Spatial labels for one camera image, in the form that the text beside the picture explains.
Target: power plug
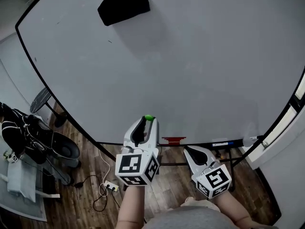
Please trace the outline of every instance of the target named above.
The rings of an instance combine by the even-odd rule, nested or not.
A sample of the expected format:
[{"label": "power plug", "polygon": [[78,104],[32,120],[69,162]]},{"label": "power plug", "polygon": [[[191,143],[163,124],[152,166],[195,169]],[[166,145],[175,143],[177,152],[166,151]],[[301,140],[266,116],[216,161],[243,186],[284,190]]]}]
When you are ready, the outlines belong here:
[{"label": "power plug", "polygon": [[107,187],[107,188],[109,188],[110,190],[113,190],[113,191],[115,191],[115,192],[117,192],[118,189],[119,189],[119,186],[113,184],[113,183],[110,182],[110,181],[105,181],[105,184],[104,184],[104,185],[105,185],[105,187]]}]

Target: person's arm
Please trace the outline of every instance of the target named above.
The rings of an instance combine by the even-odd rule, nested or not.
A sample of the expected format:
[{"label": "person's arm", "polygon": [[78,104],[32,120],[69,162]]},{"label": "person's arm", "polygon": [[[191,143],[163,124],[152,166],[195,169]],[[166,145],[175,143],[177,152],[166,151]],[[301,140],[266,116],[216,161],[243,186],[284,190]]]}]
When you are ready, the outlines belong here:
[{"label": "person's arm", "polygon": [[240,229],[261,226],[261,224],[252,221],[248,211],[228,191],[215,197],[213,202]]},{"label": "person's arm", "polygon": [[140,229],[144,222],[145,187],[128,187],[119,211],[116,229]]}]

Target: black eraser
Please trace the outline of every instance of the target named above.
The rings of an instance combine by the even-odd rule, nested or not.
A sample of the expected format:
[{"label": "black eraser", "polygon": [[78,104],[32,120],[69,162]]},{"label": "black eraser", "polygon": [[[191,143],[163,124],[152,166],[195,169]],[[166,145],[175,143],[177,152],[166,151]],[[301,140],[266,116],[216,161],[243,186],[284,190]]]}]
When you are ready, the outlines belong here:
[{"label": "black eraser", "polygon": [[109,26],[150,11],[148,0],[104,0],[97,11]]}]

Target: black stool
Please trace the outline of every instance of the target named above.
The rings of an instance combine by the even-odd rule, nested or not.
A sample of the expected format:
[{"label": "black stool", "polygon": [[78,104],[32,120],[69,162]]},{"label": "black stool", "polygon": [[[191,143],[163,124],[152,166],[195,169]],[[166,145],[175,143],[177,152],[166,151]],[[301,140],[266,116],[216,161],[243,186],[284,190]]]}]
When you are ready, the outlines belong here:
[{"label": "black stool", "polygon": [[53,108],[48,104],[48,100],[51,98],[51,93],[49,93],[47,88],[44,88],[34,99],[33,103],[30,106],[30,112],[36,113],[38,110],[42,108],[42,106],[46,105],[53,114],[56,116],[55,127],[62,126],[67,120],[67,114],[62,112],[60,114],[56,113]]}]

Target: white cable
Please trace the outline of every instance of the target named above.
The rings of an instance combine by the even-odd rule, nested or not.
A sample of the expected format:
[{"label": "white cable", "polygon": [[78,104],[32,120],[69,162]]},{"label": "white cable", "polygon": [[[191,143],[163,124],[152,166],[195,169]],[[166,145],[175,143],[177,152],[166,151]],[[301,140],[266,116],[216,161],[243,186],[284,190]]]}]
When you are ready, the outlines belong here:
[{"label": "white cable", "polygon": [[102,160],[109,166],[109,170],[107,171],[106,175],[104,176],[104,178],[103,178],[103,180],[102,180],[103,183],[101,183],[100,186],[99,186],[99,194],[102,196],[102,194],[101,194],[101,185],[104,185],[104,187],[105,187],[105,178],[106,178],[106,176],[108,175],[108,173],[110,172],[110,169],[111,169],[111,168],[110,168],[110,165],[103,159],[100,150],[99,150],[99,153],[100,153],[100,156],[101,156]]}]

